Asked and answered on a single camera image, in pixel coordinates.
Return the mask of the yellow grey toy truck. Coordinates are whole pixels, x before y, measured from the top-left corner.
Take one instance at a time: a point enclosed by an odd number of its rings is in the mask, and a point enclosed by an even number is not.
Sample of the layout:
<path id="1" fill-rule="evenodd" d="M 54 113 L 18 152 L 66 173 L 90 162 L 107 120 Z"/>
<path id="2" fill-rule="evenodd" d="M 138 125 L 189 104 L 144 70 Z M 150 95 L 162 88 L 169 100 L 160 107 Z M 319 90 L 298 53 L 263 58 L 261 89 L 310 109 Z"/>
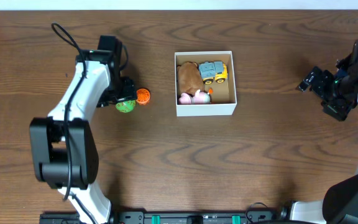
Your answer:
<path id="1" fill-rule="evenodd" d="M 201 63 L 198 70 L 205 85 L 224 83 L 228 79 L 227 65 L 222 61 Z"/>

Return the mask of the green number ball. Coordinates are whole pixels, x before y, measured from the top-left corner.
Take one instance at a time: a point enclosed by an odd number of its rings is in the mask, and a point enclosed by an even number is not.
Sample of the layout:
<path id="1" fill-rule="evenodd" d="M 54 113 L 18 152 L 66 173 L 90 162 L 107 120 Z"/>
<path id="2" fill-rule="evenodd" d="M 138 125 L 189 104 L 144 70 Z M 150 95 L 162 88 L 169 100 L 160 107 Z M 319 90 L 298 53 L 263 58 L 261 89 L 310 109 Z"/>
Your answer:
<path id="1" fill-rule="evenodd" d="M 116 104 L 116 109 L 122 113 L 129 113 L 134 110 L 136 100 L 123 101 Z"/>

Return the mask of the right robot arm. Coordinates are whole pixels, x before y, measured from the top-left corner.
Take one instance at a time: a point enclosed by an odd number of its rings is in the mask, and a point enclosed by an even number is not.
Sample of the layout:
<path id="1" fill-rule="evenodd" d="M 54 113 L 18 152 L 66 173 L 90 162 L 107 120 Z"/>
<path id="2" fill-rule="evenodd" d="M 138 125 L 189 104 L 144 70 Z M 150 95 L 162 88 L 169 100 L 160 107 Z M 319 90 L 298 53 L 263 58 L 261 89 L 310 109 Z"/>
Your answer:
<path id="1" fill-rule="evenodd" d="M 337 72 L 314 67 L 298 85 L 300 91 L 310 90 L 321 98 L 323 112 L 344 121 L 358 108 L 358 39 L 352 52 L 337 61 Z M 281 223 L 358 224 L 358 165 L 356 173 L 330 187 L 322 200 L 293 202 L 278 215 Z"/>

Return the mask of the brown plush toy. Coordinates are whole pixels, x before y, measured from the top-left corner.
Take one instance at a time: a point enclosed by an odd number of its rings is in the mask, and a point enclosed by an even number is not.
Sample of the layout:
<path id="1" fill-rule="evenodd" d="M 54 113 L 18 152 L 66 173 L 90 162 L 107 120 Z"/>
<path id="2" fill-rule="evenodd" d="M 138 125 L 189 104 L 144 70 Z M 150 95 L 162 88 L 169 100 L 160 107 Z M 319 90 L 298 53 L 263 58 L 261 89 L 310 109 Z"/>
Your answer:
<path id="1" fill-rule="evenodd" d="M 199 91 L 204 91 L 204 83 L 196 62 L 185 62 L 177 66 L 177 85 L 179 93 L 187 93 L 194 96 Z"/>

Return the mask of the pink white pig toy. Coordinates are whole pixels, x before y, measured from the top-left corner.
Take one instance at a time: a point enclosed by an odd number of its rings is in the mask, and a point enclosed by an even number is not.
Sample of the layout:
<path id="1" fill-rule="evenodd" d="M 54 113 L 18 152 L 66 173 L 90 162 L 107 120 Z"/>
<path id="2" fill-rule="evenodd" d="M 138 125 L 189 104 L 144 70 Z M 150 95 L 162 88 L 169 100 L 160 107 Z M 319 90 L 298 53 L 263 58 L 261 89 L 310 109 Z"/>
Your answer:
<path id="1" fill-rule="evenodd" d="M 201 90 L 197 90 L 194 95 L 182 93 L 178 99 L 180 105 L 206 105 L 211 103 L 211 96 Z"/>

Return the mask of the orange round basket toy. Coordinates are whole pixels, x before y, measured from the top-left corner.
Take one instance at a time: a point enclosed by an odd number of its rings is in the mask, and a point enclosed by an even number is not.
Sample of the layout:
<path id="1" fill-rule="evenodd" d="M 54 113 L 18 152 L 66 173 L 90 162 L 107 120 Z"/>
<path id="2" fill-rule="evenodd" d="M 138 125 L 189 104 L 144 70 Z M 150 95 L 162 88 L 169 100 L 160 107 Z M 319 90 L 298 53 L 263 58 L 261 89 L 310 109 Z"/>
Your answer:
<path id="1" fill-rule="evenodd" d="M 137 91 L 137 99 L 136 102 L 140 105 L 146 105 L 150 102 L 151 94 L 146 88 L 139 88 Z"/>

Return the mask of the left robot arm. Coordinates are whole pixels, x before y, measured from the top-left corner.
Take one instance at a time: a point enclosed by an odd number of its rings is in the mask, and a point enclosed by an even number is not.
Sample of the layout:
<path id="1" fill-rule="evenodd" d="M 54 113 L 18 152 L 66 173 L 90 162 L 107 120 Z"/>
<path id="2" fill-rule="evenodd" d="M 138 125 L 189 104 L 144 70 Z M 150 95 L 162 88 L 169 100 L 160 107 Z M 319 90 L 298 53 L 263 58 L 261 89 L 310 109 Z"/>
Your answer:
<path id="1" fill-rule="evenodd" d="M 69 200 L 75 213 L 40 215 L 40 223 L 114 223 L 110 200 L 96 181 L 99 156 L 90 121 L 96 108 L 136 99 L 121 76 L 121 51 L 81 50 L 75 75 L 58 105 L 29 126 L 35 176 Z"/>

